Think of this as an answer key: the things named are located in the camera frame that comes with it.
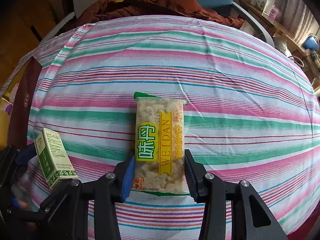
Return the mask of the rice cracker snack pack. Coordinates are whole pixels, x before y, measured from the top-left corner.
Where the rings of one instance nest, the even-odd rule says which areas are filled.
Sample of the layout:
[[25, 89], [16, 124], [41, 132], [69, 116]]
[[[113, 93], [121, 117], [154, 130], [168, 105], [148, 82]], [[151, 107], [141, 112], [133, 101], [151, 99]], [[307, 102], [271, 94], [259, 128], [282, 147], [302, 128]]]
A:
[[136, 92], [135, 191], [188, 195], [184, 174], [186, 100]]

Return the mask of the rust red jacket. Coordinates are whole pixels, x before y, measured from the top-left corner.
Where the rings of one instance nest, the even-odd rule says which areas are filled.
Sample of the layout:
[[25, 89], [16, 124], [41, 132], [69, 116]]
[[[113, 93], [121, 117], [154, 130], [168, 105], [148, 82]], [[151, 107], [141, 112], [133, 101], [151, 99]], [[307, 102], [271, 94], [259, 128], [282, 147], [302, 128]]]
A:
[[202, 7], [197, 0], [98, 0], [77, 18], [76, 26], [144, 15], [190, 17], [236, 29], [240, 29], [245, 21], [240, 17], [222, 16], [215, 10]]

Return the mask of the pink small box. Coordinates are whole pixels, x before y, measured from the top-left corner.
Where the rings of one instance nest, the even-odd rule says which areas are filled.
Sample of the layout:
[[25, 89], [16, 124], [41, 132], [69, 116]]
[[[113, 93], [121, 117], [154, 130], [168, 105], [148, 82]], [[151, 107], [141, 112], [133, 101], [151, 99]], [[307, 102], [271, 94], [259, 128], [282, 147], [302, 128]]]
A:
[[281, 16], [282, 12], [276, 6], [273, 6], [269, 13], [268, 19], [270, 21], [278, 21], [279, 19], [281, 19]]

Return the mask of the green medicine box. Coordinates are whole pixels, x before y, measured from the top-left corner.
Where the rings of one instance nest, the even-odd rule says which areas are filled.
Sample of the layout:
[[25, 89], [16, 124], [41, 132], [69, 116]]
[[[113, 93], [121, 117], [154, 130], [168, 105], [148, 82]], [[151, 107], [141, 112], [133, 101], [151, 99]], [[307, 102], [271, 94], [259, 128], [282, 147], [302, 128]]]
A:
[[48, 187], [52, 190], [66, 179], [78, 179], [59, 133], [43, 128], [35, 139], [35, 149]]

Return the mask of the wooden wardrobe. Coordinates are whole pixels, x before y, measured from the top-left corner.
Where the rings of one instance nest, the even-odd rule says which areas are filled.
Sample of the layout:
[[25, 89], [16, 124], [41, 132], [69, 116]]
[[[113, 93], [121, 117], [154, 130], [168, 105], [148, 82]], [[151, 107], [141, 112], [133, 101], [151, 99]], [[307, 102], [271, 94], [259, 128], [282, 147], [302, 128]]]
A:
[[1, 0], [1, 85], [63, 18], [61, 0]]

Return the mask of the right patterned curtain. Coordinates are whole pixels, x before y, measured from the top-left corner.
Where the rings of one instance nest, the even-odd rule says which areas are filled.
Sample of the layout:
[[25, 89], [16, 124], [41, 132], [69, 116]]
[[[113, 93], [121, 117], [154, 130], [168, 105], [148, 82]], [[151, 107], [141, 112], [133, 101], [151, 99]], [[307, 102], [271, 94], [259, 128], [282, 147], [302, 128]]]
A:
[[319, 36], [319, 23], [303, 0], [285, 0], [281, 24], [297, 44], [302, 45], [310, 35]]

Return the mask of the white carton box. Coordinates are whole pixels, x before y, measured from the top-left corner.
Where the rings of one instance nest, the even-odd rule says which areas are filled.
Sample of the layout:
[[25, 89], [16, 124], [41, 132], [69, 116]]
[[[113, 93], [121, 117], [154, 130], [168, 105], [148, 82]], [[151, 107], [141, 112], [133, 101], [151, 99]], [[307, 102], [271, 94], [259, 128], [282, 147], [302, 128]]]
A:
[[263, 14], [269, 16], [276, 0], [251, 0], [251, 5], [260, 9]]

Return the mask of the striped bed sheet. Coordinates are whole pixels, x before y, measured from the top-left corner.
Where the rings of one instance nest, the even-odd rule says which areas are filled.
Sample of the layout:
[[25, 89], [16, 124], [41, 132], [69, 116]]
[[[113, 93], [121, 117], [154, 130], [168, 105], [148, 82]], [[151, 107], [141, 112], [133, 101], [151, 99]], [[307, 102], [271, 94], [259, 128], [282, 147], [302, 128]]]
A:
[[135, 142], [134, 94], [186, 100], [184, 145], [221, 179], [248, 180], [291, 239], [319, 203], [319, 103], [299, 66], [214, 22], [138, 16], [86, 24], [39, 45], [26, 142], [57, 131], [83, 182]]

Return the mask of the wooden desk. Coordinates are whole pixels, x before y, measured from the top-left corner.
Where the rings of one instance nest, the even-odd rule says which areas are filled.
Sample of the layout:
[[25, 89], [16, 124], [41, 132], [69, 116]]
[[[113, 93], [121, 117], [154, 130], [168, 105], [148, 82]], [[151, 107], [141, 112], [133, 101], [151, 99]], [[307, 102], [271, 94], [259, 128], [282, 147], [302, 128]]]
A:
[[289, 32], [276, 20], [269, 20], [261, 10], [254, 7], [253, 5], [239, 0], [240, 5], [246, 9], [252, 16], [254, 16], [262, 26], [265, 27], [267, 32], [274, 37], [282, 37], [287, 42], [287, 47], [293, 56], [301, 59], [304, 63], [302, 68], [303, 72], [308, 77], [313, 89], [319, 92], [319, 71], [315, 63], [313, 62], [310, 52], [303, 49], [299, 44], [297, 44], [291, 37], [289, 37]]

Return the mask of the blue folding chair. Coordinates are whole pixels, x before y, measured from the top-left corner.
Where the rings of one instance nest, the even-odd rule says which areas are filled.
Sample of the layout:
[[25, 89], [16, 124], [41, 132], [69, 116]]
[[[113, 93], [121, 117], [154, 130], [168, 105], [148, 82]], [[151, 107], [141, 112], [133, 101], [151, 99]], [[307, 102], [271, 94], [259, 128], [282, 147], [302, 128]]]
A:
[[302, 47], [309, 50], [319, 50], [319, 39], [316, 35], [310, 34], [303, 42]]

